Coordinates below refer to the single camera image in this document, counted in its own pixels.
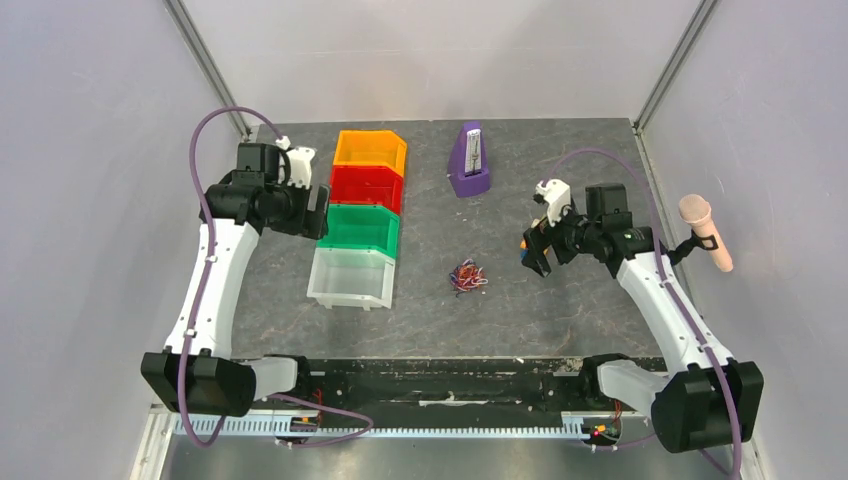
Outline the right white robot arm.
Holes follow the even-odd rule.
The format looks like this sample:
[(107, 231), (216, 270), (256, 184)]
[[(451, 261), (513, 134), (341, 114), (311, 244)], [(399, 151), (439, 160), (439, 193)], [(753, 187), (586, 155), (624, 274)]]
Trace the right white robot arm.
[(623, 354), (587, 357), (577, 382), (580, 400), (602, 408), (618, 400), (653, 424), (670, 453), (745, 443), (753, 436), (764, 377), (752, 361), (740, 362), (705, 325), (672, 268), (702, 246), (692, 236), (667, 250), (649, 226), (637, 227), (627, 193), (617, 183), (585, 191), (586, 210), (574, 205), (571, 189), (552, 179), (539, 182), (534, 200), (545, 214), (523, 234), (522, 264), (542, 277), (554, 253), (560, 265), (579, 255), (603, 264), (629, 295), (660, 347), (666, 376)]

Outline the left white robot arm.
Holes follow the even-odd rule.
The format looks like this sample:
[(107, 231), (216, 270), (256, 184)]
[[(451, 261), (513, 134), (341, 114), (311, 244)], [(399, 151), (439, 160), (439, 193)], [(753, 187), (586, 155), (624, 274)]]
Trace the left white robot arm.
[(159, 352), (140, 372), (173, 412), (242, 417), (269, 394), (290, 408), (313, 398), (294, 356), (232, 357), (235, 309), (249, 260), (266, 230), (311, 240), (328, 232), (331, 189), (312, 181), (315, 149), (284, 140), (242, 143), (236, 167), (203, 193), (200, 239), (187, 296)]

